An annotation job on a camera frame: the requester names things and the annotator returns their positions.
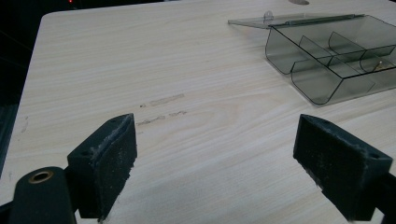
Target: scratch mark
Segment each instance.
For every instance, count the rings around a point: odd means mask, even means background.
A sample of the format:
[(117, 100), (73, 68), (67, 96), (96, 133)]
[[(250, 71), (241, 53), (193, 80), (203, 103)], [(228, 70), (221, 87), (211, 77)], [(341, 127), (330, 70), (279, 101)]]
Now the scratch mark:
[(152, 123), (156, 120), (159, 120), (159, 119), (165, 119), (165, 116), (159, 116), (156, 119), (145, 119), (144, 121), (137, 123), (137, 126), (150, 124), (150, 123)]
[(176, 117), (178, 115), (185, 115), (185, 114), (187, 114), (187, 111), (181, 110), (181, 111), (178, 111), (177, 113), (169, 114), (169, 116), (170, 117)]
[(167, 103), (169, 103), (171, 101), (175, 101), (175, 100), (183, 98), (183, 97), (184, 97), (184, 94), (174, 95), (174, 96), (171, 96), (171, 97), (163, 98), (161, 100), (151, 101), (149, 104), (152, 105), (152, 106), (164, 105), (164, 104), (167, 104)]
[(27, 126), (29, 125), (29, 120), (28, 120), (28, 119), (29, 119), (29, 116), (26, 116), (26, 117), (25, 117), (26, 122), (24, 123), (24, 125), (23, 125), (23, 127), (22, 127), (21, 133), (26, 132)]

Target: black clamp jaw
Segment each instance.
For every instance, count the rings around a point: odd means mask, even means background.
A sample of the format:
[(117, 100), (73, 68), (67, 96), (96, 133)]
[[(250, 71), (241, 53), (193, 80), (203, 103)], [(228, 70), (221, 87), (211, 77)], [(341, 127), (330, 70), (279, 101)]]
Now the black clamp jaw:
[(134, 115), (108, 120), (68, 156), (68, 167), (45, 167), (22, 177), (0, 223), (70, 224), (107, 217), (137, 157)]
[(396, 177), (385, 153), (325, 119), (301, 115), (293, 157), (348, 221), (369, 221), (377, 207), (382, 223), (396, 223)]

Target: transparent plastic container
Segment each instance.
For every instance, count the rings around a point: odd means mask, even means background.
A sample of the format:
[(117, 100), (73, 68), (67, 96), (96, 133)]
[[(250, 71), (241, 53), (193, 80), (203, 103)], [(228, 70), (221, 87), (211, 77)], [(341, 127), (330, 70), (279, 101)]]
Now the transparent plastic container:
[(281, 73), (290, 74), (293, 84), (314, 104), (396, 87), (395, 26), (364, 15), (288, 18), (292, 19), (264, 17), (236, 24), (271, 29), (265, 49), (268, 60)]

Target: light wood grain surface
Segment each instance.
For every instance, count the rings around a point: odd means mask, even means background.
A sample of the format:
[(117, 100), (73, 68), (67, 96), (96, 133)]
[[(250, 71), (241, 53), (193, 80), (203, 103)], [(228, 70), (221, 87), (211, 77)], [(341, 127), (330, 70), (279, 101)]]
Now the light wood grain surface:
[[(396, 158), (396, 91), (315, 107), (266, 60), (268, 31), (227, 20), (272, 10), (396, 24), (396, 4), (309, 1), (196, 0), (45, 16), (0, 203), (12, 200), (23, 175), (66, 167), (67, 154), (102, 123), (134, 113), (138, 158), (106, 223), (347, 223), (292, 157), (298, 118), (328, 119)], [(376, 211), (373, 223), (381, 217)]]

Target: black foam block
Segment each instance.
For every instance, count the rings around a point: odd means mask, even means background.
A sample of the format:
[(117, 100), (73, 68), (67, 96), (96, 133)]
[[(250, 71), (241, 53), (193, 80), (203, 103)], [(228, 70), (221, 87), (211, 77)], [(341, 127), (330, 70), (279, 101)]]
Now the black foam block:
[(392, 158), (333, 123), (301, 115), (296, 159), (347, 220), (370, 220), (371, 186), (389, 172)]

